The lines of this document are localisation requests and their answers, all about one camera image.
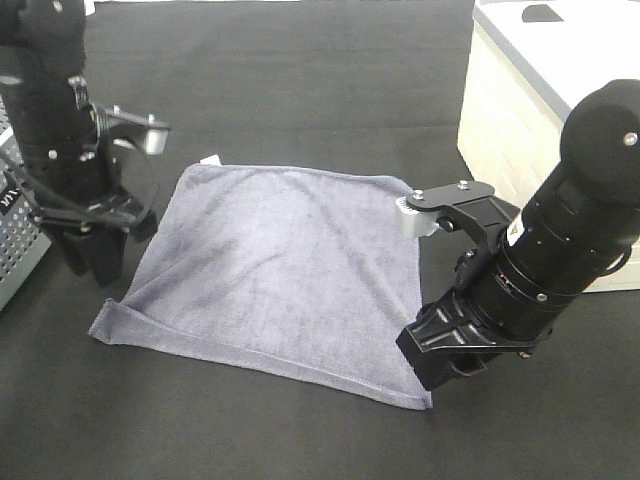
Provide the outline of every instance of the microfiber towel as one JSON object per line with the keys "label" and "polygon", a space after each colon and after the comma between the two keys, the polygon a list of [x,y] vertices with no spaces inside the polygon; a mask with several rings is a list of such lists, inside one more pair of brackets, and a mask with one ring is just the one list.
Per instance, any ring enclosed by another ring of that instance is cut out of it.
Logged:
{"label": "microfiber towel", "polygon": [[121,302],[89,335],[431,407],[395,339],[421,306],[388,176],[189,167]]}

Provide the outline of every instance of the screw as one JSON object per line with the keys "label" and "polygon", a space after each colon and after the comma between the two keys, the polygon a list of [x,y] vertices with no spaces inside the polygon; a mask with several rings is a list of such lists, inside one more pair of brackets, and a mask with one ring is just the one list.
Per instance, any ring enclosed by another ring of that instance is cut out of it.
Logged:
{"label": "screw", "polygon": [[447,233],[453,232],[455,228],[451,220],[439,220],[438,225],[440,225],[440,228],[442,228]]}
{"label": "screw", "polygon": [[624,136],[622,141],[625,146],[633,147],[636,143],[638,143],[638,134],[636,132],[629,132]]}
{"label": "screw", "polygon": [[86,162],[87,160],[91,160],[92,158],[96,158],[96,154],[93,152],[85,152],[80,155],[81,162]]}

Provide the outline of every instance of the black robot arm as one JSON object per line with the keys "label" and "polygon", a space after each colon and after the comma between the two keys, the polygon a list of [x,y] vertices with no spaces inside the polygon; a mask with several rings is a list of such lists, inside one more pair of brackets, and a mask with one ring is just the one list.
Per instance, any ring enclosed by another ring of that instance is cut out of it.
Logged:
{"label": "black robot arm", "polygon": [[640,81],[616,80],[569,115],[561,161],[522,212],[480,182],[398,199],[405,235],[462,229],[477,244],[396,340],[427,390],[501,353],[530,356],[583,290],[624,266],[640,236],[639,135]]}
{"label": "black robot arm", "polygon": [[74,272],[101,285],[120,276],[127,235],[156,230],[150,210],[122,185],[113,149],[164,150],[169,126],[89,100],[83,0],[0,0],[0,94],[20,149],[0,151],[32,206],[32,221],[62,247]]}

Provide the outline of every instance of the metal mesh panel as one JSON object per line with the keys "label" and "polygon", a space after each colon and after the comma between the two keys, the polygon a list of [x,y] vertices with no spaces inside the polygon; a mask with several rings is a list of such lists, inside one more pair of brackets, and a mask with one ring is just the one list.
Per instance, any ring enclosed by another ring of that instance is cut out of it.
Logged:
{"label": "metal mesh panel", "polygon": [[[0,98],[0,148],[20,163]],[[49,239],[28,218],[31,207],[13,187],[0,161],[0,309],[11,299],[49,248]]]}

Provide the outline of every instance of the white container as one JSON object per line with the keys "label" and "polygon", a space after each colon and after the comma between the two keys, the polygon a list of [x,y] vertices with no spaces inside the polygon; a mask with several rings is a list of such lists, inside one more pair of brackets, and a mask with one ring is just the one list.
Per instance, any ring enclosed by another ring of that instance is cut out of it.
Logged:
{"label": "white container", "polygon": [[[562,22],[525,23],[548,4]],[[477,1],[458,149],[476,180],[523,207],[560,161],[572,108],[618,78],[640,79],[640,3]],[[640,244],[619,272],[588,291],[640,288]]]}

